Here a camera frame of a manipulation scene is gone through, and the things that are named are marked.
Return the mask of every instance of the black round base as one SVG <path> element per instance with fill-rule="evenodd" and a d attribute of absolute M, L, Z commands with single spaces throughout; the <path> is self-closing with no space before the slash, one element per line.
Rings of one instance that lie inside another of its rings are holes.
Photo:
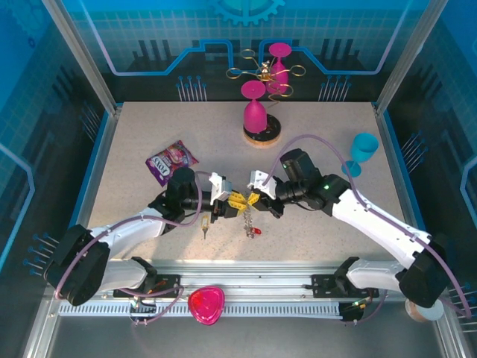
<path fill-rule="evenodd" d="M 267 127 L 260 133 L 249 132 L 244 127 L 245 138 L 255 145 L 270 145 L 275 143 L 280 137 L 281 131 L 282 125 L 279 120 L 271 114 L 267 114 Z"/>

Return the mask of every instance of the red small object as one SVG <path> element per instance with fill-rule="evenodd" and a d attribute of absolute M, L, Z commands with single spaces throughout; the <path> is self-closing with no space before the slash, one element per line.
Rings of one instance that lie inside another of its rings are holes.
<path fill-rule="evenodd" d="M 212 325 L 224 310 L 225 294 L 218 287 L 202 287 L 189 296 L 189 309 L 201 324 Z"/>

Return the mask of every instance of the table surface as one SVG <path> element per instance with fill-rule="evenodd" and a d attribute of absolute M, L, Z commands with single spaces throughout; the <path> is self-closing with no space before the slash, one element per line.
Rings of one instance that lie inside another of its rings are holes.
<path fill-rule="evenodd" d="M 282 123 L 278 142 L 255 148 L 242 131 L 245 102 L 127 102 L 107 158 L 89 227 L 112 224 L 132 216 L 164 190 L 145 160 L 181 139 L 199 159 L 192 168 L 227 176 L 235 190 L 246 192 L 250 171 L 268 172 L 282 146 L 300 134 L 317 134 L 350 158 L 356 134 L 366 131 L 380 138 L 369 103 L 283 102 L 268 112 Z M 307 151 L 323 175 L 345 177 L 335 155 L 323 144 L 304 139 L 291 148 Z M 362 163 L 356 185 L 374 204 L 402 220 L 396 188 L 383 146 Z M 286 179 L 278 168 L 275 173 Z M 200 220 L 157 239 L 149 239 L 120 255 L 174 260 L 312 260 L 342 261 L 349 256 L 389 260 L 391 256 L 354 227 L 296 206 L 285 207 L 281 219 L 252 211 L 261 236 L 249 239 L 244 218 L 219 219 L 206 239 Z"/>

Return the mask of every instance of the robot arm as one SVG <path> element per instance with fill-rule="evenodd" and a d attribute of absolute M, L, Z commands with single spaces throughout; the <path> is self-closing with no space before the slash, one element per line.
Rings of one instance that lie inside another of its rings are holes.
<path fill-rule="evenodd" d="M 279 218 L 286 204 L 307 203 L 314 210 L 321 210 L 356 227 L 396 259 L 389 263 L 374 263 L 358 257 L 349 258 L 335 273 L 336 283 L 343 291 L 350 287 L 391 289 L 402 292 L 419 306 L 429 308 L 434 304 L 449 283 L 449 278 L 415 238 L 430 245 L 449 263 L 452 249 L 445 236 L 432 237 L 411 227 L 361 195 L 366 204 L 364 207 L 357 201 L 350 183 L 337 175 L 322 176 L 308 154 L 301 149 L 294 149 L 280 159 L 289 181 L 282 182 L 273 177 L 264 185 L 267 173 L 251 173 L 249 188 L 259 194 L 259 200 L 254 204 L 257 210 L 270 211 Z M 387 220 L 379 218 L 370 208 Z M 406 236 L 397 227 L 405 228 L 414 237 Z"/>
<path fill-rule="evenodd" d="M 219 217 L 236 217 L 239 211 L 227 201 L 232 184 L 216 173 L 212 173 L 209 181 L 212 190 L 202 191 L 200 211 L 211 213 L 211 223 Z M 189 168 L 178 169 L 168 182 L 167 190 L 140 213 L 115 224 L 89 230 L 81 225 L 69 228 L 47 262 L 43 277 L 56 288 L 78 252 L 98 235 L 107 232 L 75 266 L 60 294 L 70 304 L 77 306 L 88 301 L 97 291 L 126 288 L 146 293 L 156 283 L 157 272 L 151 265 L 139 257 L 117 261 L 111 259 L 125 249 L 175 228 L 172 224 L 152 218 L 179 223 L 185 218 L 185 210 L 197 208 L 195 173 Z"/>

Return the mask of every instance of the pink wine glass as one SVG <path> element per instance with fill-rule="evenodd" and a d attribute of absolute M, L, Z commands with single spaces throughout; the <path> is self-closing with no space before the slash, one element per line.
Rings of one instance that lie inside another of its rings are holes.
<path fill-rule="evenodd" d="M 271 67 L 271 75 L 274 81 L 267 82 L 268 93 L 275 93 L 282 95 L 285 93 L 287 86 L 281 86 L 282 84 L 288 84 L 288 72 L 284 71 L 278 75 L 274 75 L 280 71 L 285 70 L 285 66 L 282 63 L 282 57 L 286 57 L 291 53 L 290 45 L 286 43 L 274 43 L 270 46 L 269 52 L 272 56 L 277 58 L 277 61 Z"/>
<path fill-rule="evenodd" d="M 267 127 L 267 111 L 263 104 L 257 101 L 265 94 L 265 85 L 257 80 L 245 82 L 241 94 L 251 99 L 244 111 L 244 127 L 251 133 L 260 133 Z"/>

